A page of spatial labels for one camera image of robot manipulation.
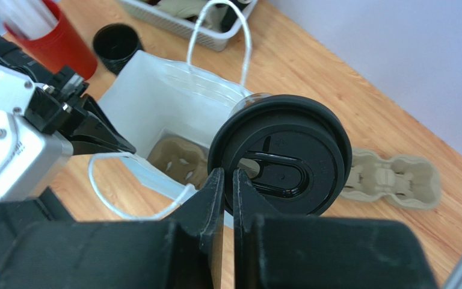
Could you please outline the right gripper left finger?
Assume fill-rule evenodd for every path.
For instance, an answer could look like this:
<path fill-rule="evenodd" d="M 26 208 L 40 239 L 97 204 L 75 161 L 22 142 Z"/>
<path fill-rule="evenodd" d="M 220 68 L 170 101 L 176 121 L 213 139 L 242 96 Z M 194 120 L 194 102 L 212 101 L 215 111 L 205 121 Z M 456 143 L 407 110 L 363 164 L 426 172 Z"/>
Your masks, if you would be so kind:
<path fill-rule="evenodd" d="M 0 288 L 219 288 L 224 170 L 156 221 L 43 222 L 0 266 Z"/>

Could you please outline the black cup lid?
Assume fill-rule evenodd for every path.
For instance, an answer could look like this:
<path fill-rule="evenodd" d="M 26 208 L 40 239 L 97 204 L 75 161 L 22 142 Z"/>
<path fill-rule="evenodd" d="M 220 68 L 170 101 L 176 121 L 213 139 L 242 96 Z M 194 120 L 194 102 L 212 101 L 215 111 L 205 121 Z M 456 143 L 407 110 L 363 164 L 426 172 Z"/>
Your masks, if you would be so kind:
<path fill-rule="evenodd" d="M 233 173 L 242 160 L 259 166 L 252 185 L 276 210 L 318 216 L 344 188 L 353 153 L 343 124 L 324 104 L 274 95 L 232 113 L 210 145 L 208 170 L 224 170 L 228 213 Z"/>

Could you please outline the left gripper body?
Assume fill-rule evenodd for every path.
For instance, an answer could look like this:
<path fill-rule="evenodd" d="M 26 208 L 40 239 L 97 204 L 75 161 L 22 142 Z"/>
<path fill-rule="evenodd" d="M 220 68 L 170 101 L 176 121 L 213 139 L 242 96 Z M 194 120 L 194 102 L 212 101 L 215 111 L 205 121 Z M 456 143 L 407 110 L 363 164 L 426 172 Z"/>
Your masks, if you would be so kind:
<path fill-rule="evenodd" d="M 69 66 L 59 69 L 48 69 L 34 58 L 23 52 L 17 44 L 0 36 L 0 65 L 13 71 L 22 73 L 31 78 L 33 82 L 49 85 L 52 92 L 35 89 L 32 99 L 25 110 L 25 119 L 40 132 L 52 134 L 59 131 L 70 117 L 69 109 L 65 105 L 74 106 L 74 97 L 80 96 L 88 85 L 81 83 L 75 88 L 62 92 L 68 80 L 77 76 Z"/>

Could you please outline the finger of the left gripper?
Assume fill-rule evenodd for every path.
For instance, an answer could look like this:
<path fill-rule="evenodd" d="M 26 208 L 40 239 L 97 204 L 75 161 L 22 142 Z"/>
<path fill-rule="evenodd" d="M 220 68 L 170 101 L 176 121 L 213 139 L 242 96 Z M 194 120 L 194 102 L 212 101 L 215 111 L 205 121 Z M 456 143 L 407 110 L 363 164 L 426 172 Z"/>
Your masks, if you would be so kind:
<path fill-rule="evenodd" d="M 69 117 L 69 142 L 74 155 L 130 152 L 137 149 L 120 135 L 98 103 L 85 94 L 75 104 Z"/>

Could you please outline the black cup stack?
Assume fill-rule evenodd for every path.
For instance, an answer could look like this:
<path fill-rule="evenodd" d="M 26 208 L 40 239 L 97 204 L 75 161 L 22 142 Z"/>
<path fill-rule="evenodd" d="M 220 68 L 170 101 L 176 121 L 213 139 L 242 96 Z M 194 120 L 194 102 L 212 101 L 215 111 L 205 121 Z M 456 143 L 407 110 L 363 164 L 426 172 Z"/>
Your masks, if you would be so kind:
<path fill-rule="evenodd" d="M 112 23 L 101 28 L 93 37 L 94 53 L 103 65 L 118 75 L 138 51 L 144 51 L 135 29 L 124 23 Z"/>

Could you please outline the white paper bag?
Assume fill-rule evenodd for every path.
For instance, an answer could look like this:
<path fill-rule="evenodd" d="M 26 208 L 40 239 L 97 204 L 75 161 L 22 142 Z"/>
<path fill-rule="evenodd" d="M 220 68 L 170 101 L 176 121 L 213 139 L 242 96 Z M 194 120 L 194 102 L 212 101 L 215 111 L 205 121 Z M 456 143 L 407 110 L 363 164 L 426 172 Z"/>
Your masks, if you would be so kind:
<path fill-rule="evenodd" d="M 201 10 L 189 40 L 185 61 L 174 61 L 139 51 L 119 73 L 109 90 L 99 99 L 99 106 L 116 130 L 136 152 L 119 149 L 116 153 L 99 153 L 88 163 L 88 177 L 98 198 L 115 214 L 135 220 L 136 216 L 117 208 L 97 186 L 94 164 L 99 159 L 120 158 L 147 188 L 171 199 L 171 204 L 151 215 L 150 220 L 165 217 L 197 193 L 193 181 L 183 184 L 154 167 L 147 157 L 164 137 L 174 136 L 208 149 L 235 107 L 250 95 L 245 88 L 252 52 L 251 32 L 247 18 L 231 1 L 245 38 L 245 55 L 241 79 L 231 82 L 194 66 L 191 62 L 198 32 L 209 10 L 209 1 Z"/>

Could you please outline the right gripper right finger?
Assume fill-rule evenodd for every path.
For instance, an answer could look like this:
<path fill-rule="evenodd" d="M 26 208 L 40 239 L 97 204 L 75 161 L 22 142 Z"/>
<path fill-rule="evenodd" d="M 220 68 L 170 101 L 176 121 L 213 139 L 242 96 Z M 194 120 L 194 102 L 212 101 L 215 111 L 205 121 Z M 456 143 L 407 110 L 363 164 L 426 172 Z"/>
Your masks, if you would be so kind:
<path fill-rule="evenodd" d="M 233 173 L 236 288 L 437 288 L 413 231 L 396 220 L 283 214 Z"/>

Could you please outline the single black coffee cup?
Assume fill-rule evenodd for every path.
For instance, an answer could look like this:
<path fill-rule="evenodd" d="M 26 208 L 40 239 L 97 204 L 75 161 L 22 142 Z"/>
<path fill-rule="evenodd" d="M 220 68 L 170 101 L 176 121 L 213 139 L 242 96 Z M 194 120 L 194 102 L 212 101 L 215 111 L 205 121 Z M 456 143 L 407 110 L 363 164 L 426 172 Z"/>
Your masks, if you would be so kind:
<path fill-rule="evenodd" d="M 231 118 L 233 115 L 235 115 L 239 111 L 253 105 L 254 103 L 257 103 L 271 96 L 273 96 L 273 94 L 263 92 L 263 93 L 254 93 L 252 95 L 244 97 L 232 108 L 229 114 L 229 118 Z"/>

